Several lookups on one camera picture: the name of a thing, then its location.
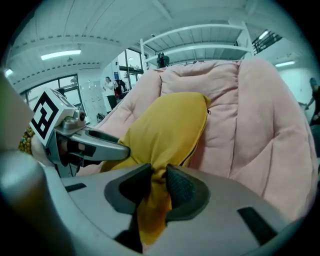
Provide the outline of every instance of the beaded bracelet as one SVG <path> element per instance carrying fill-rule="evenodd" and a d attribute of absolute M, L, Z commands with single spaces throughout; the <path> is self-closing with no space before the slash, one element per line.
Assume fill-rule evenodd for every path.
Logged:
<path fill-rule="evenodd" d="M 24 131 L 18 149 L 22 152 L 32 155 L 31 140 L 34 135 L 35 132 L 31 129 L 30 126 L 28 126 L 27 129 Z"/>

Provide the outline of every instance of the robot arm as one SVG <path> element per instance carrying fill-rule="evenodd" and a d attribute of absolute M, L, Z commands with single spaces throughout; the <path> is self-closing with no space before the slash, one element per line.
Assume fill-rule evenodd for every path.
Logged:
<path fill-rule="evenodd" d="M 46 88 L 34 112 L 30 126 L 61 178 L 75 176 L 80 167 L 125 159 L 130 153 L 117 138 L 87 127 L 85 113 L 57 91 Z"/>

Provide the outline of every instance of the pink cushion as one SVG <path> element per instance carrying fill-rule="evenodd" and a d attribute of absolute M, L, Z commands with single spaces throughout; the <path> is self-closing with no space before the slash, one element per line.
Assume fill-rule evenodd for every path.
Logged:
<path fill-rule="evenodd" d="M 263 60 L 147 71 L 97 128 L 121 137 L 157 97 L 175 92 L 200 92 L 210 99 L 211 115 L 191 168 L 244 184 L 291 220 L 307 212 L 318 179 L 313 138 L 297 101 Z M 99 170 L 90 165 L 78 175 Z"/>

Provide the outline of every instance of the white shelf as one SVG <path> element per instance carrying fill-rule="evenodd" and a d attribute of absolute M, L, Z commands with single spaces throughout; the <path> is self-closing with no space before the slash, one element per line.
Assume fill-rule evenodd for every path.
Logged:
<path fill-rule="evenodd" d="M 239 60 L 246 53 L 253 52 L 251 43 L 248 47 L 237 46 L 237 39 L 243 31 L 247 31 L 245 25 L 202 24 L 181 27 L 146 41 L 141 39 L 141 52 L 144 53 L 144 47 L 154 50 L 157 55 L 163 52 L 169 56 L 170 65 L 193 61 Z M 146 62 L 157 65 L 157 55 L 144 59 L 142 54 L 143 69 L 146 69 Z"/>

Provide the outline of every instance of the yellow pillow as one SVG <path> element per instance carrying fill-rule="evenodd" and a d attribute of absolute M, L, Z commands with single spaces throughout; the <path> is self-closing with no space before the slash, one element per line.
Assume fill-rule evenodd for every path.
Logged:
<path fill-rule="evenodd" d="M 151 164 L 150 193 L 137 208 L 143 244 L 153 244 L 166 227 L 166 214 L 172 208 L 162 176 L 168 164 L 188 163 L 207 121 L 208 102 L 198 92 L 177 92 L 157 98 L 118 141 L 130 148 L 130 156 L 122 161 L 107 161 L 101 168 L 106 172 Z"/>

